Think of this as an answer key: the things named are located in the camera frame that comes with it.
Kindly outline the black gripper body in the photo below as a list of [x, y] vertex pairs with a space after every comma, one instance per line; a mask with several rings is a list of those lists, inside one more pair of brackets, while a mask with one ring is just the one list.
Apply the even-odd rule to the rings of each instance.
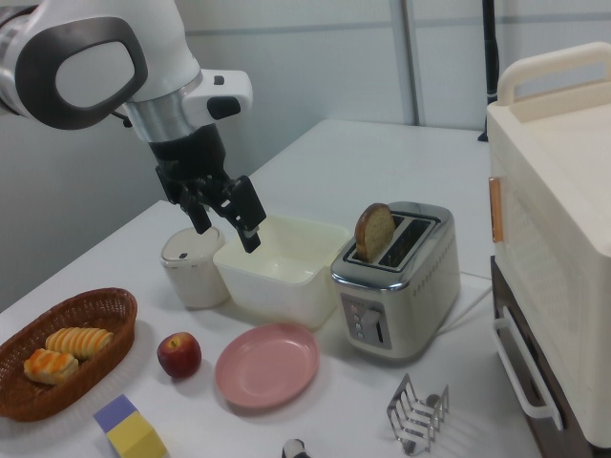
[[149, 146], [158, 163], [161, 186], [172, 203], [180, 203], [183, 191], [204, 204], [215, 204], [221, 198], [230, 178], [224, 170], [225, 150], [215, 124]]

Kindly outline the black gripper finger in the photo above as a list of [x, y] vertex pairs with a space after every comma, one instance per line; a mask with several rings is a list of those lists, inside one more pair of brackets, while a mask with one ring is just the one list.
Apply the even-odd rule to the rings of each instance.
[[265, 210], [249, 177], [214, 180], [210, 206], [232, 225], [246, 253], [261, 245], [258, 230]]
[[179, 206], [200, 235], [211, 227], [206, 210], [209, 205], [207, 191], [208, 187], [202, 180], [184, 181], [180, 187]]

